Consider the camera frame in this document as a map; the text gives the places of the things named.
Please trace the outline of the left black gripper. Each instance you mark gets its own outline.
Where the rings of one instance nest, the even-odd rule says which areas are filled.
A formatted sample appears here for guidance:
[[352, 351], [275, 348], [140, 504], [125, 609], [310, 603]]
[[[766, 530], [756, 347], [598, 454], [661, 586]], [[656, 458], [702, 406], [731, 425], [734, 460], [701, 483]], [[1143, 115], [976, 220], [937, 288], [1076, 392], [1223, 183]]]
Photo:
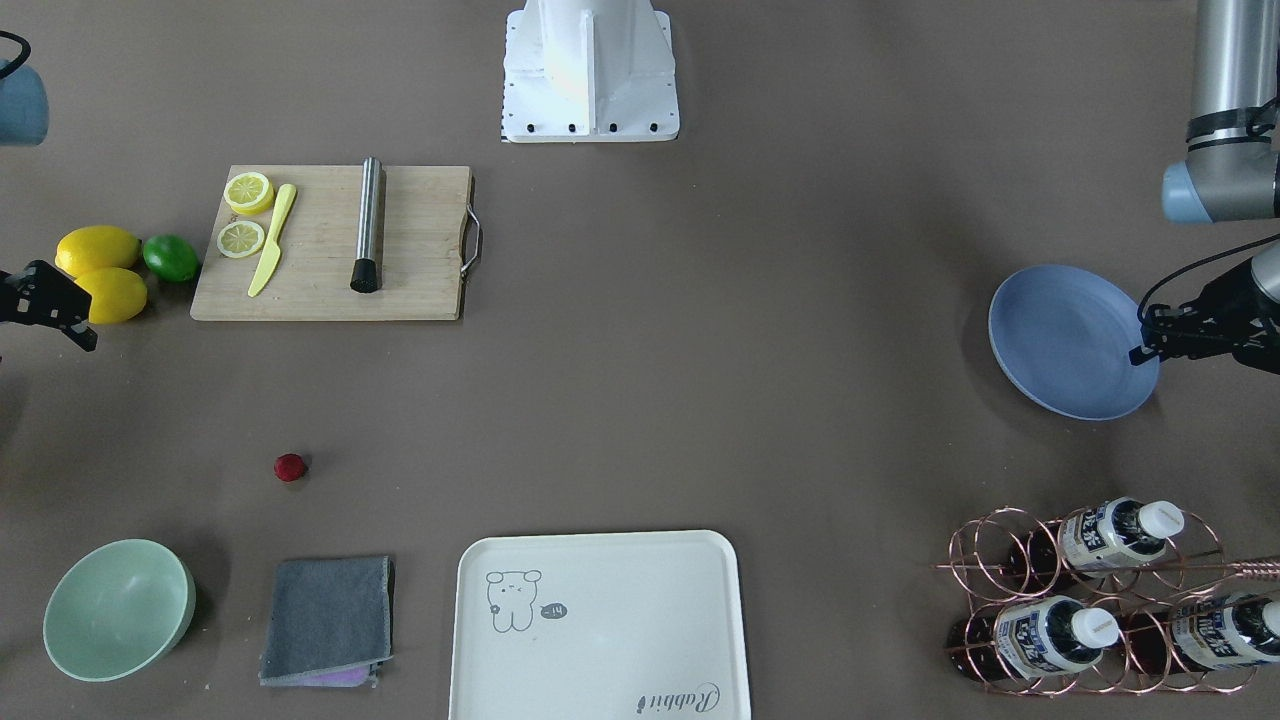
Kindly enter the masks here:
[[1211, 281], [1189, 302], [1149, 307], [1149, 338], [1128, 354], [1133, 366], [1174, 357], [1229, 355], [1239, 364], [1279, 373], [1277, 277], [1261, 255]]

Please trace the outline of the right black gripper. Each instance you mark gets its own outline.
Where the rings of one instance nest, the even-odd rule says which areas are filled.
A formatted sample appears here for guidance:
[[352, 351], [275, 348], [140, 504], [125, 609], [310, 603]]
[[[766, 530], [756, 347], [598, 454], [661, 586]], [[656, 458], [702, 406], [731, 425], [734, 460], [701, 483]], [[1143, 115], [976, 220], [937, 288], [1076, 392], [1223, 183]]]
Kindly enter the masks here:
[[44, 260], [1, 273], [1, 322], [58, 329], [86, 352], [99, 343], [86, 319], [86, 292]]

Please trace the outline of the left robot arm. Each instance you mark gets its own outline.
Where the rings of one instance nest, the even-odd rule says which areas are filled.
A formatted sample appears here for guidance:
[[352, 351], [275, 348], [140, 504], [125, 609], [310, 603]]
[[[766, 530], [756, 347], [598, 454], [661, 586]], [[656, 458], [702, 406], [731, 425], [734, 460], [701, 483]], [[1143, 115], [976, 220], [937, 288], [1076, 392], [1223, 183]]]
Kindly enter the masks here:
[[[1187, 154], [1164, 173], [1164, 215], [1178, 224], [1268, 220], [1279, 214], [1277, 4], [1202, 1]], [[1139, 304], [1135, 366], [1228, 355], [1277, 370], [1277, 238], [1179, 306]]]

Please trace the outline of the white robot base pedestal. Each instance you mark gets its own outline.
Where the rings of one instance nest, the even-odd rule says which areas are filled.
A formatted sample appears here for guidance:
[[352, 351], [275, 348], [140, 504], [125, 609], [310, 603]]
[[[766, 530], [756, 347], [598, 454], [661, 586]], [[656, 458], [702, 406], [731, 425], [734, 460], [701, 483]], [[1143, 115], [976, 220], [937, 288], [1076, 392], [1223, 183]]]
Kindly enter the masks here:
[[527, 1], [506, 18], [500, 138], [640, 143], [678, 137], [672, 23], [649, 1]]

